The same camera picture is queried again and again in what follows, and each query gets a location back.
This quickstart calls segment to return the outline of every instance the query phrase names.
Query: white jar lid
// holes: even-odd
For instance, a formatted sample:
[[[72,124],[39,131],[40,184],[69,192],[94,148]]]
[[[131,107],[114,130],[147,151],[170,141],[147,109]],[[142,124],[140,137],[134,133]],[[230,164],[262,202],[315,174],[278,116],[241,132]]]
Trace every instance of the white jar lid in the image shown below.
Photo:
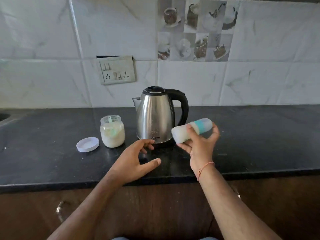
[[[99,139],[97,137],[84,138],[77,143],[79,152],[91,152],[99,146]]]

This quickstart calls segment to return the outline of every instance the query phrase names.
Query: hand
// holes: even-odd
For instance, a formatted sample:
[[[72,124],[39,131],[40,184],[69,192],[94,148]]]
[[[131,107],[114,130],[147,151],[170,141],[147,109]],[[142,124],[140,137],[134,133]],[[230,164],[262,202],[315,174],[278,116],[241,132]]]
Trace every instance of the hand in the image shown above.
[[[206,139],[199,136],[190,124],[186,126],[186,131],[190,140],[177,144],[178,147],[190,154],[190,166],[194,174],[198,177],[199,170],[208,162],[212,162],[214,146],[220,137],[220,132],[215,123],[212,122],[212,135]]]
[[[154,140],[142,139],[134,142],[132,145],[127,147],[120,155],[118,160],[112,165],[106,176],[112,176],[116,178],[120,185],[135,181],[147,173],[154,170],[161,164],[161,159],[156,158],[148,163],[139,163],[139,152],[146,154],[145,148],[154,150]]]

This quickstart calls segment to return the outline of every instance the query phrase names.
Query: kettle lid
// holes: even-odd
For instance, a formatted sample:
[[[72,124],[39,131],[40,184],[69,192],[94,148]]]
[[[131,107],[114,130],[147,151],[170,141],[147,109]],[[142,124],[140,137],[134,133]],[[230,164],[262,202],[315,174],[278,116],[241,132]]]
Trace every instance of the kettle lid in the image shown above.
[[[162,87],[152,86],[144,89],[142,93],[145,95],[160,96],[160,95],[165,95],[166,91]]]

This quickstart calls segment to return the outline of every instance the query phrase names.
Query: orange thread bracelet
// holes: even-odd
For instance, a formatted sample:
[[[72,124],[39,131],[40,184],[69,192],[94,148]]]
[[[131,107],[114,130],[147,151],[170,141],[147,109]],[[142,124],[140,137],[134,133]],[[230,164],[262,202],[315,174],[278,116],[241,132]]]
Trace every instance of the orange thread bracelet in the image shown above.
[[[200,175],[201,175],[202,170],[203,170],[208,164],[211,164],[211,163],[214,164],[213,161],[210,161],[210,162],[206,163],[206,165],[204,165],[204,166],[202,167],[202,169],[199,169],[199,176],[197,177],[197,180],[198,180],[198,181],[199,181],[199,178],[200,178]]]

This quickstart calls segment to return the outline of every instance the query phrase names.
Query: kettle spout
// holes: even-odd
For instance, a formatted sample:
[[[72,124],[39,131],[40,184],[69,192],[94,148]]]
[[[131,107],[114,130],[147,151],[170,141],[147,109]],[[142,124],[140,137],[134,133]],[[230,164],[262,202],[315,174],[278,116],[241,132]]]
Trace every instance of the kettle spout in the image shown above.
[[[140,97],[134,97],[133,99],[134,107],[136,108],[136,111],[138,111],[139,105],[141,103]]]

